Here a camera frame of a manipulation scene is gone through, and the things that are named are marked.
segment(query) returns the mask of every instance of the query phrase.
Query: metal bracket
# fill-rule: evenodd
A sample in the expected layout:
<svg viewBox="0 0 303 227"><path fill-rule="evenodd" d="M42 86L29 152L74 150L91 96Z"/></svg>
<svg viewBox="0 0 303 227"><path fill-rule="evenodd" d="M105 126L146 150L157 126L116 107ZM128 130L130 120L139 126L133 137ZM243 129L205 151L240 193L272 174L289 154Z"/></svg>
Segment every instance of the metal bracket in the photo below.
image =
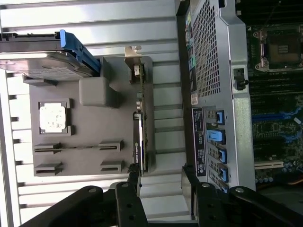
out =
<svg viewBox="0 0 303 227"><path fill-rule="evenodd" d="M131 46L125 47L124 62L131 69L131 71L134 71L135 65L142 65L141 63L142 54L138 53L138 50L141 50L141 46L136 46L134 49Z"/></svg>

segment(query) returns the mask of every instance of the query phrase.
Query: green circuit board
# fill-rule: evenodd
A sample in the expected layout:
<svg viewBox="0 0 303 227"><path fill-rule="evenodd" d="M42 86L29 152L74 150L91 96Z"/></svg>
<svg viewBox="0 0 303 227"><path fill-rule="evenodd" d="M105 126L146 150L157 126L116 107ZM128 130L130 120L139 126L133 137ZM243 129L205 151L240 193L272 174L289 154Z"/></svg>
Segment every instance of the green circuit board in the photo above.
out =
<svg viewBox="0 0 303 227"><path fill-rule="evenodd" d="M303 169L302 25L247 27L255 161L284 167L256 170L256 182Z"/></svg>

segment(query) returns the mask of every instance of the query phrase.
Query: label sticker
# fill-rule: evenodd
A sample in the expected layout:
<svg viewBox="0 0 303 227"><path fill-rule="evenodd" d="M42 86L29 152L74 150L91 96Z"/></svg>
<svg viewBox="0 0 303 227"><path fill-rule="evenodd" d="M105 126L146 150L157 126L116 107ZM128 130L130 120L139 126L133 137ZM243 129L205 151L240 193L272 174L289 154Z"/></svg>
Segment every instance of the label sticker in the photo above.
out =
<svg viewBox="0 0 303 227"><path fill-rule="evenodd" d="M191 95L191 104L198 105L198 93L194 93Z"/></svg>
<svg viewBox="0 0 303 227"><path fill-rule="evenodd" d="M204 142L202 108L193 109L193 122L194 122L194 134L195 134L194 140L195 140L196 172L197 172L197 176L206 176L205 142Z"/></svg>

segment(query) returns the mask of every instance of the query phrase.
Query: connector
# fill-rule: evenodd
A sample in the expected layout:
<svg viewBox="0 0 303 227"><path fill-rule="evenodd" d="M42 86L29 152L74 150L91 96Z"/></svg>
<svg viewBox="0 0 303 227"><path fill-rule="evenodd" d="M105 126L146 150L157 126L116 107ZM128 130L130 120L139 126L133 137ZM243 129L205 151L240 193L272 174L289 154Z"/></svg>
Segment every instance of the connector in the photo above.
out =
<svg viewBox="0 0 303 227"><path fill-rule="evenodd" d="M255 169L274 169L283 167L283 161L280 160L255 162Z"/></svg>
<svg viewBox="0 0 303 227"><path fill-rule="evenodd" d="M223 193L228 193L229 187L223 181L218 180L218 186Z"/></svg>
<svg viewBox="0 0 303 227"><path fill-rule="evenodd" d="M221 163L218 163L218 168L219 168L219 176L225 183L227 183L228 182L228 168Z"/></svg>
<svg viewBox="0 0 303 227"><path fill-rule="evenodd" d="M216 123L219 124L219 125L224 125L225 124L224 110L216 111Z"/></svg>
<svg viewBox="0 0 303 227"><path fill-rule="evenodd" d="M223 164L227 164L227 152L226 149L218 148L219 149L219 160Z"/></svg>
<svg viewBox="0 0 303 227"><path fill-rule="evenodd" d="M225 130L214 129L207 130L207 139L215 141L217 143L225 144Z"/></svg>
<svg viewBox="0 0 303 227"><path fill-rule="evenodd" d="M222 191L223 193L228 193L228 187L222 186L222 187L221 187L221 191Z"/></svg>

